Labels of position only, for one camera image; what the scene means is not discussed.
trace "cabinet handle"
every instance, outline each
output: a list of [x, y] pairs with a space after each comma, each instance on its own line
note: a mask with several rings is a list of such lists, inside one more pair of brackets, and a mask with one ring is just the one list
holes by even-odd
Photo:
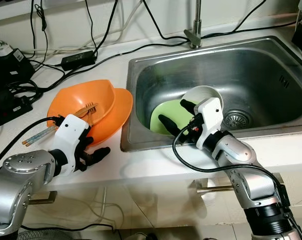
[[[280, 173], [276, 172], [273, 174], [281, 184], [284, 185], [283, 179]], [[207, 194], [207, 193], [216, 193], [216, 192], [228, 192], [233, 191], [233, 187], [231, 185], [228, 186], [211, 186], [211, 187], [202, 187], [200, 180], [194, 180], [196, 186], [197, 194]]]
[[29, 205], [53, 204], [57, 198], [57, 195], [57, 191], [51, 191], [47, 199], [30, 200]]

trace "stainless steel sink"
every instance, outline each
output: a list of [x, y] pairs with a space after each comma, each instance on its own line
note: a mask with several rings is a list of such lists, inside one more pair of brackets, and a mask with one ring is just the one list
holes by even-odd
[[302, 132], [302, 61], [270, 36], [131, 60], [126, 88], [134, 104], [121, 149], [171, 145], [172, 136], [149, 130], [151, 114], [199, 85], [221, 93], [221, 127], [237, 138]]

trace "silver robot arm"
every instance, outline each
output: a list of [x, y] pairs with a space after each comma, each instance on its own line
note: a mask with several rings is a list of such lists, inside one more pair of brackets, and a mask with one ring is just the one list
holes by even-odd
[[93, 142], [87, 137], [89, 130], [88, 123], [68, 115], [55, 133], [52, 150], [16, 154], [4, 160], [0, 169], [0, 239], [17, 238], [32, 195], [53, 177], [85, 171], [110, 152], [108, 147], [91, 155], [84, 152]]
[[[221, 131], [223, 114], [220, 100], [210, 98], [198, 105], [182, 100], [180, 104], [194, 114], [194, 118], [188, 127], [181, 131], [178, 129], [179, 134], [173, 142], [173, 151], [177, 158], [190, 167], [177, 153], [175, 144], [177, 140], [191, 139], [198, 149], [206, 149], [218, 165], [224, 167], [221, 171], [224, 171], [230, 179], [251, 227], [253, 240], [301, 240], [302, 231], [290, 211], [285, 186], [262, 168], [256, 152], [250, 145], [237, 140], [227, 131]], [[189, 132], [188, 136], [183, 135], [186, 129]]]

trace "power adapter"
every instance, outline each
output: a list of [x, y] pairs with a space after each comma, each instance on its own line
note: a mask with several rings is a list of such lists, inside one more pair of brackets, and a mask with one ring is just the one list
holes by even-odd
[[85, 67], [96, 63], [97, 57], [94, 52], [85, 51], [72, 56], [66, 56], [62, 58], [60, 66], [64, 71], [69, 71], [80, 66]]

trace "drain strainer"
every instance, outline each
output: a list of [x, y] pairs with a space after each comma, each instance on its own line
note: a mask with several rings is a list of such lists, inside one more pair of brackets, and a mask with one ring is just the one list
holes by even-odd
[[225, 114], [223, 123], [231, 130], [247, 129], [251, 124], [251, 117], [246, 112], [232, 110]]

